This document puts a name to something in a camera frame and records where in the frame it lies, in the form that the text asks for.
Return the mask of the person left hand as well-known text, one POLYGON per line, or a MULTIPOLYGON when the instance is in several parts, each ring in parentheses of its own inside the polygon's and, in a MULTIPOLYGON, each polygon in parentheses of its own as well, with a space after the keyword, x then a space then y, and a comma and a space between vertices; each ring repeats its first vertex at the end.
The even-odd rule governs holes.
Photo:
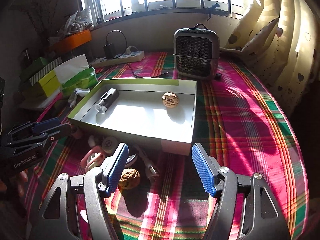
POLYGON ((24 184, 28 181, 27 173, 25 171, 20 172, 15 175, 11 180, 14 185, 17 187, 19 195, 24 194, 24 184))

